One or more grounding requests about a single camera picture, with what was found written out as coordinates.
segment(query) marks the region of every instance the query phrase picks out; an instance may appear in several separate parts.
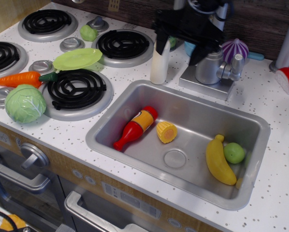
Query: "faucet handle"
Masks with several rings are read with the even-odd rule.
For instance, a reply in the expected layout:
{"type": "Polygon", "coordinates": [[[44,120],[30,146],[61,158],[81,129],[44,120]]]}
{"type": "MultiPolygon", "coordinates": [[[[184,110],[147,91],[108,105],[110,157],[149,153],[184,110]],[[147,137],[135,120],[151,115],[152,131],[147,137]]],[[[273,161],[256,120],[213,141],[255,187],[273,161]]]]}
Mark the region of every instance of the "faucet handle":
{"type": "Polygon", "coordinates": [[[236,54],[231,59],[231,71],[233,74],[240,74],[245,65],[245,59],[241,54],[236,54]]]}
{"type": "Polygon", "coordinates": [[[236,54],[231,63],[227,64],[223,62],[217,71],[218,78],[231,79],[232,81],[238,81],[245,65],[245,59],[241,54],[236,54]]]}

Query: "light blue object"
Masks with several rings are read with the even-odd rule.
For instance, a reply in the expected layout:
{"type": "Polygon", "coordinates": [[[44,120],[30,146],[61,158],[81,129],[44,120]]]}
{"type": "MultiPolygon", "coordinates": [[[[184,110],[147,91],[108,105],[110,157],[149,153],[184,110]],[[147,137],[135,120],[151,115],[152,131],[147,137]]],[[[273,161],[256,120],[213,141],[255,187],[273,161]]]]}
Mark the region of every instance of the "light blue object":
{"type": "Polygon", "coordinates": [[[256,59],[256,60],[263,60],[265,59],[263,54],[256,53],[256,52],[249,52],[246,58],[256,59]]]}
{"type": "Polygon", "coordinates": [[[196,47],[195,44],[193,43],[189,43],[189,42],[184,42],[184,48],[185,48],[185,52],[187,53],[187,55],[190,57],[192,55],[192,52],[194,51],[194,48],[196,47]]]}

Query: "green plate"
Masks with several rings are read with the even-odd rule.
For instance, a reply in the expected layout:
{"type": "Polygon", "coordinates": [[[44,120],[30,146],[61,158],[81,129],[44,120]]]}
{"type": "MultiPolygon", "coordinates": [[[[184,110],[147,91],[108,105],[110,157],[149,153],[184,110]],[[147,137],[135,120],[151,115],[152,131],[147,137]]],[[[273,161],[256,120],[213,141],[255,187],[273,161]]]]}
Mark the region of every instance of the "green plate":
{"type": "Polygon", "coordinates": [[[57,57],[53,66],[58,70],[75,70],[85,68],[99,61],[102,52],[94,48],[79,48],[57,57]]]}

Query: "oven door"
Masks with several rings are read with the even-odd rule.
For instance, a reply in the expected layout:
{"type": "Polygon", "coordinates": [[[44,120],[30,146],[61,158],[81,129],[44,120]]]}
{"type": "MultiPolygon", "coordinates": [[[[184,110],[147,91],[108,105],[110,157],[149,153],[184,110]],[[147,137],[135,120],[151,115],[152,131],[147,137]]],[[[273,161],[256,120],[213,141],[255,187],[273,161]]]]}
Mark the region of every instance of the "oven door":
{"type": "Polygon", "coordinates": [[[79,232],[166,232],[131,212],[60,178],[67,196],[65,209],[79,232]]]}
{"type": "Polygon", "coordinates": [[[41,231],[54,232],[62,223],[74,228],[63,210],[65,196],[58,177],[35,165],[24,170],[24,161],[0,146],[0,205],[41,231]]]}

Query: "toy carrot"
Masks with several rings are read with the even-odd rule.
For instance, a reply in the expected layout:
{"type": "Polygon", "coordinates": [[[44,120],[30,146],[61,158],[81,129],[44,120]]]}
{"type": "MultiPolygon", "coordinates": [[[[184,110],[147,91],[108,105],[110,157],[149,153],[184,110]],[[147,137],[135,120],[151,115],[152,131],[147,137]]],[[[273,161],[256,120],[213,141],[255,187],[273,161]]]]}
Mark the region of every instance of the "toy carrot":
{"type": "Polygon", "coordinates": [[[17,87],[27,84],[38,88],[43,81],[57,81],[58,76],[55,72],[41,76],[39,72],[29,71],[0,78],[0,86],[17,87]]]}

